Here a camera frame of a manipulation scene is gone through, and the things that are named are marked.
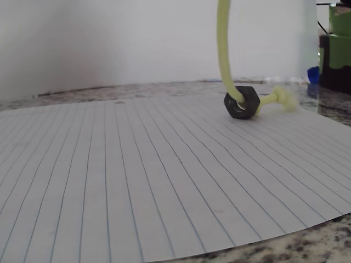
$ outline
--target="lined paper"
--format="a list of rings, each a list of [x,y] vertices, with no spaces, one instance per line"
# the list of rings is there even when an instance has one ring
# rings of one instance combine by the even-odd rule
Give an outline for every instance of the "lined paper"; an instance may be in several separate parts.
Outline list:
[[[350,131],[219,95],[0,112],[0,263],[181,258],[349,213]]]

